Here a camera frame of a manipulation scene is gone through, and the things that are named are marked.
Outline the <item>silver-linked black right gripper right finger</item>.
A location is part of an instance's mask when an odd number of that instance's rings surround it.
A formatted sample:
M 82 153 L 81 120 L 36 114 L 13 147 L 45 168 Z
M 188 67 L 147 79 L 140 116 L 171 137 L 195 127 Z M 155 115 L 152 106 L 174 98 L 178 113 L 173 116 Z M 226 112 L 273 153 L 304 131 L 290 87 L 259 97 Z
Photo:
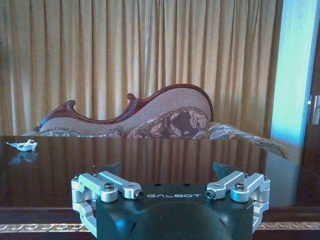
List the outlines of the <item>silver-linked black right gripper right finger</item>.
M 220 200 L 226 197 L 236 203 L 246 203 L 253 200 L 253 224 L 257 229 L 262 222 L 263 213 L 270 206 L 270 179 L 261 173 L 249 175 L 237 167 L 214 162 L 213 171 L 218 181 L 210 182 L 206 186 L 205 196 L 209 200 Z

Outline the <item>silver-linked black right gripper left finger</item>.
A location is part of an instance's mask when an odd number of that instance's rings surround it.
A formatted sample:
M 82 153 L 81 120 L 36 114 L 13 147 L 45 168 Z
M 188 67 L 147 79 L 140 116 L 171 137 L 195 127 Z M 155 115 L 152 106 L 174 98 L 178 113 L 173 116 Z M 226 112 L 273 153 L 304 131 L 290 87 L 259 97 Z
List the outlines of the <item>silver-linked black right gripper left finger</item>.
M 108 170 L 81 173 L 71 180 L 72 210 L 79 214 L 81 223 L 87 228 L 98 227 L 98 218 L 94 214 L 97 200 L 112 204 L 120 197 L 139 201 L 143 199 L 144 191 L 140 183 Z

